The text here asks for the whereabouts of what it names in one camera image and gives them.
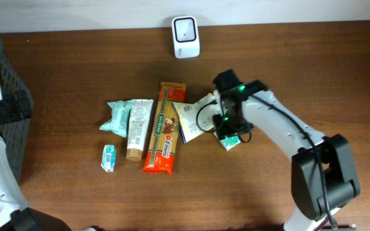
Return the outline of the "green tissue pack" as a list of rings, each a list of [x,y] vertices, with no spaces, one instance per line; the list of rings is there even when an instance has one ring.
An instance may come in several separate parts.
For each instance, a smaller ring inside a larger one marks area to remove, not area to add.
[[[226,151],[230,151],[235,146],[241,143],[238,137],[230,137],[230,138],[226,137],[225,139],[220,140],[216,132],[214,133],[214,135]]]

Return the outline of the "cream yellow snack bag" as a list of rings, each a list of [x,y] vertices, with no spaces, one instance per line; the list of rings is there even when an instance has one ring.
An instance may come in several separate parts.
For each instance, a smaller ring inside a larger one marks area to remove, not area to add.
[[[172,106],[179,117],[184,144],[203,134],[204,130],[213,129],[213,116],[221,113],[212,93],[194,104],[173,102]]]

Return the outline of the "orange spaghetti packet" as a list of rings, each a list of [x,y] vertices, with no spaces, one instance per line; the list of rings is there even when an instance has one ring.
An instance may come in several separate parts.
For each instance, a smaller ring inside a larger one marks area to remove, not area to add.
[[[182,103],[185,92],[183,83],[161,83],[144,172],[172,174],[177,139],[181,134],[181,124],[173,104]]]

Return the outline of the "white cream tube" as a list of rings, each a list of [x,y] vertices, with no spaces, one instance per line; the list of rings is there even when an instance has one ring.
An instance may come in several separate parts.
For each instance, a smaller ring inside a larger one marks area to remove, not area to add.
[[[150,122],[154,101],[152,99],[135,99],[130,110],[126,159],[140,161]]]

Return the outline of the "teal wipes packet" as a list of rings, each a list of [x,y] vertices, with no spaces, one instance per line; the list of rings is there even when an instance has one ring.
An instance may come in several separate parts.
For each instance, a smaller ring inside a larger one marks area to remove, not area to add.
[[[111,108],[112,118],[102,124],[100,130],[112,132],[122,138],[126,138],[128,132],[128,119],[134,101],[113,101],[107,104]]]

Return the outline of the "small teal gum box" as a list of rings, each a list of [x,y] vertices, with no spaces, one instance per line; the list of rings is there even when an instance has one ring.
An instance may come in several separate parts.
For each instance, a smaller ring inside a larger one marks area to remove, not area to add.
[[[103,149],[101,167],[105,172],[111,173],[114,171],[116,163],[116,149],[114,145],[106,144]]]

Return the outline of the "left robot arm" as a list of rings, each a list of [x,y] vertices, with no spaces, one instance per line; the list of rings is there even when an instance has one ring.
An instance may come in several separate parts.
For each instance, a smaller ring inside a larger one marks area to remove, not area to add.
[[[32,116],[28,95],[23,90],[0,100],[0,126]],[[6,140],[0,129],[0,230],[70,230],[61,219],[29,207],[6,154]]]

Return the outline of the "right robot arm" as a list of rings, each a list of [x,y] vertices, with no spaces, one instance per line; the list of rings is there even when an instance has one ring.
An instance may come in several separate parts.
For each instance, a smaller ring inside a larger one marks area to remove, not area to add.
[[[341,134],[328,137],[303,122],[259,80],[244,83],[230,69],[218,74],[213,85],[220,107],[213,122],[220,140],[259,128],[290,160],[296,208],[276,230],[351,230],[333,217],[360,194],[348,140]]]

